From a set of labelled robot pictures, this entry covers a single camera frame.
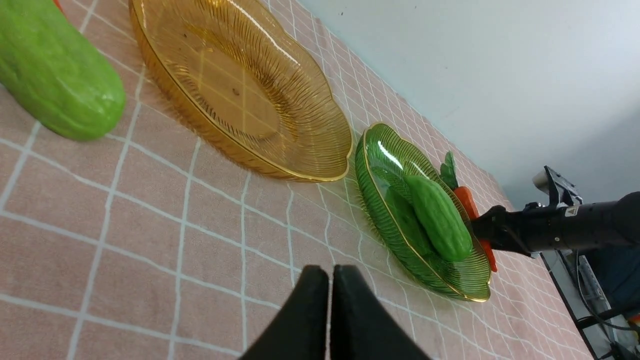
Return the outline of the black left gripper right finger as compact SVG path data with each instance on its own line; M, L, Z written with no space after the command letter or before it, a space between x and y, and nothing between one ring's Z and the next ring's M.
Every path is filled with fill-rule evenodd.
M377 300L359 269L336 265L330 319L332 360L428 360Z

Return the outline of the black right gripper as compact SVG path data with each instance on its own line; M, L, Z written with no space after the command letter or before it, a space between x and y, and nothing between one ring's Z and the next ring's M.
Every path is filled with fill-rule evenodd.
M478 218L471 220L473 234L478 240L489 241L494 251L531 256L531 249L521 237L522 211L510 211L494 205Z

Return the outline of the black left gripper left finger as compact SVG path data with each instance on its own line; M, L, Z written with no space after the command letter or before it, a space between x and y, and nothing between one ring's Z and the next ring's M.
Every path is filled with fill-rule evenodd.
M324 360L329 310L329 276L306 265L290 296L242 360Z

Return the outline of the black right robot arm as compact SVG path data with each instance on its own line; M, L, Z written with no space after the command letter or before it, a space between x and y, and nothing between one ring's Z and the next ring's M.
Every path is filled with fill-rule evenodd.
M638 301L597 312L583 289L590 282L581 253L599 249L639 246L639 193L612 202L542 207L537 203L509 212L496 205L471 221L474 235L489 241L492 249L532 256L543 251L572 251L574 287L589 315L574 321L579 331L594 325L615 328L610 320L639 308Z

